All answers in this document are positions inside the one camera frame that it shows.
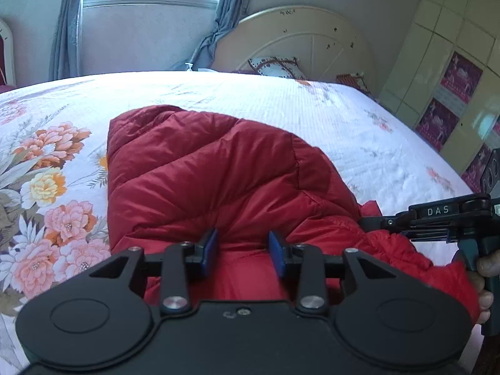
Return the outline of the right hand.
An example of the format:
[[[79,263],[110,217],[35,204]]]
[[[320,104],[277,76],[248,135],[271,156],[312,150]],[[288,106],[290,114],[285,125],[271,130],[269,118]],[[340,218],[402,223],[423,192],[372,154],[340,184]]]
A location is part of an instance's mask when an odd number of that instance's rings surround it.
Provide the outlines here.
[[[478,324],[484,324],[489,320],[494,301],[493,292],[486,289],[486,279],[497,277],[499,272],[499,252],[494,252],[487,257],[480,258],[476,264],[476,271],[468,272],[469,281],[473,284],[478,295],[480,306]]]

